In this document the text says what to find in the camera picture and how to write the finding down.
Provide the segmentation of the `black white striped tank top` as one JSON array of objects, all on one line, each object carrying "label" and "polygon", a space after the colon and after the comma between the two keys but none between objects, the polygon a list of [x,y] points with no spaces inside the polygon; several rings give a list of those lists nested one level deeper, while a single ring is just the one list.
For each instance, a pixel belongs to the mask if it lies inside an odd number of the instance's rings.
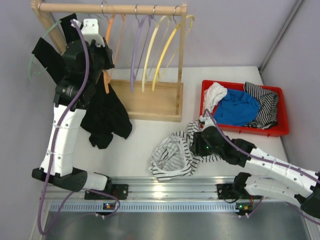
[{"label": "black white striped tank top", "polygon": [[158,181],[189,177],[195,173],[199,164],[222,160],[217,154],[196,156],[191,152],[194,136],[199,131],[200,123],[190,122],[186,131],[172,133],[153,150],[149,170]]}]

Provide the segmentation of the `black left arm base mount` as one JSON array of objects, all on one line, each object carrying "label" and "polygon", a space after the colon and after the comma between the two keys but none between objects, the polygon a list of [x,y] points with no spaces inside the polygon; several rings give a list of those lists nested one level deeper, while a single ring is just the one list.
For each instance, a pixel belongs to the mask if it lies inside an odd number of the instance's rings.
[{"label": "black left arm base mount", "polygon": [[[104,191],[104,193],[109,194],[119,200],[126,200],[129,193],[129,185],[112,183],[110,186],[106,188],[106,191]],[[84,199],[85,200],[111,200],[112,198],[86,190]]]}]

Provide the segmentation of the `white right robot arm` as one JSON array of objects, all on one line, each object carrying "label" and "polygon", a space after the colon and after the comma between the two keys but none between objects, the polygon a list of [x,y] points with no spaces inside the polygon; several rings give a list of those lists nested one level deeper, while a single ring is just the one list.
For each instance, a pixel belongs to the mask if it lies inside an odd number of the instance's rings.
[{"label": "white right robot arm", "polygon": [[290,203],[304,213],[320,217],[320,174],[290,165],[241,138],[224,138],[213,125],[190,135],[190,151],[197,157],[220,157],[243,168],[231,185],[236,198],[273,198]]}]

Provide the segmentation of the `orange plastic hanger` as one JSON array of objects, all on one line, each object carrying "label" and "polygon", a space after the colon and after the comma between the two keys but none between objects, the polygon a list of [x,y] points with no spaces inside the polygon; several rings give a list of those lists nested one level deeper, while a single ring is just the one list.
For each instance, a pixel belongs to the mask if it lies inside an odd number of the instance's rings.
[{"label": "orange plastic hanger", "polygon": [[[114,64],[116,64],[117,59],[118,59],[118,54],[119,54],[122,38],[123,38],[123,35],[124,35],[124,28],[125,28],[125,23],[126,23],[126,15],[125,14],[121,14],[120,16],[121,16],[121,19],[122,19],[122,27],[121,27],[121,33],[119,35],[116,51],[115,51],[115,54],[114,54],[114,58],[113,58],[113,63]],[[105,40],[106,40],[107,44],[109,43],[109,40],[110,40],[111,31],[112,31],[112,27],[113,27],[113,23],[114,23],[115,17],[116,17],[116,14],[113,13],[111,18],[107,20],[108,21],[108,27],[107,27],[106,34],[105,34]],[[103,84],[104,84],[104,90],[105,90],[106,94],[110,93],[109,84],[110,84],[111,79],[112,79],[113,71],[114,70],[112,69],[110,74],[108,73],[107,70],[103,71]]]}]

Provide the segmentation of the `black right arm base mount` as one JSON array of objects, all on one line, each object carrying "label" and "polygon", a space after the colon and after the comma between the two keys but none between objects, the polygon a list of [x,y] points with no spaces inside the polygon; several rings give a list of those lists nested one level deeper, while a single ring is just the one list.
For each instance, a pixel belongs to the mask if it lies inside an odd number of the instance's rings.
[{"label": "black right arm base mount", "polygon": [[244,188],[234,187],[232,183],[220,183],[216,185],[219,200],[233,204],[238,200],[250,200],[251,196]]}]

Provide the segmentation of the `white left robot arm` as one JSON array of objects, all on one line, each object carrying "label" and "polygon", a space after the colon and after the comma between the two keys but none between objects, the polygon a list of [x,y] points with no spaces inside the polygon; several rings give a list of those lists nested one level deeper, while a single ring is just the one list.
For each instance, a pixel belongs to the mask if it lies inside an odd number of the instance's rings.
[{"label": "white left robot arm", "polygon": [[31,176],[71,192],[93,189],[103,199],[113,194],[108,176],[73,166],[75,143],[81,123],[98,96],[103,70],[113,67],[112,50],[95,40],[70,41],[63,54],[40,38],[32,54],[56,84],[53,123],[45,157]]}]

